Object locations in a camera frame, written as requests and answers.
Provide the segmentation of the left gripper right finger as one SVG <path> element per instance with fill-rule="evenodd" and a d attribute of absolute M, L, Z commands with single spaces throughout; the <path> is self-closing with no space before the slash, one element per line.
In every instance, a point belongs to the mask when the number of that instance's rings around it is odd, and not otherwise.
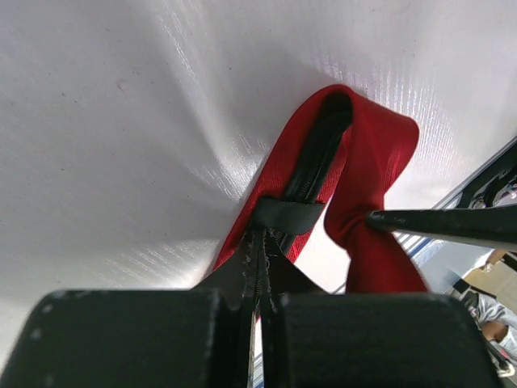
<path fill-rule="evenodd" d="M 268 387 L 500 387 L 473 318 L 433 293 L 333 295 L 260 235 Z"/>

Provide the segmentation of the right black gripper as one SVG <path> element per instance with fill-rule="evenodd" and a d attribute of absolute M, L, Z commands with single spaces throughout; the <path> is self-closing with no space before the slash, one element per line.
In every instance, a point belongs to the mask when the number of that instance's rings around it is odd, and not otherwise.
<path fill-rule="evenodd" d="M 513 194 L 516 141 L 468 182 L 457 209 L 375 211 L 368 214 L 366 223 L 378 230 L 516 251 L 516 209 L 492 208 Z"/>

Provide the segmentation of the red necktie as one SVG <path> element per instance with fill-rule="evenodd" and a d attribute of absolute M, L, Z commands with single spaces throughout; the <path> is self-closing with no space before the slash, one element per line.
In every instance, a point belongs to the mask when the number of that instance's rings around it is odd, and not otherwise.
<path fill-rule="evenodd" d="M 418 143 L 418 126 L 409 117 L 339 84 L 311 95 L 289 119 L 215 265 L 220 267 L 237 249 L 259 197 L 278 199 L 287 189 L 295 164 L 301 160 L 302 146 L 316 145 L 309 140 L 309 130 L 323 113 L 325 99 L 331 96 L 344 99 L 345 108 L 351 111 L 351 124 L 338 141 L 337 155 L 317 192 L 317 200 L 328 207 L 324 218 L 326 233 L 351 259 L 347 292 L 426 292 L 419 270 L 393 235 L 366 225 L 367 213 L 384 208 L 385 193 L 412 158 Z"/>

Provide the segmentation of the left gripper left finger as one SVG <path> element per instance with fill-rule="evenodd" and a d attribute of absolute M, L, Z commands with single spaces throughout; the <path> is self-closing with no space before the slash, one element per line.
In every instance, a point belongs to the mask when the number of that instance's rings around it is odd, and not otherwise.
<path fill-rule="evenodd" d="M 250 387 L 258 252 L 246 232 L 192 289 L 60 289 L 33 307 L 4 387 Z"/>

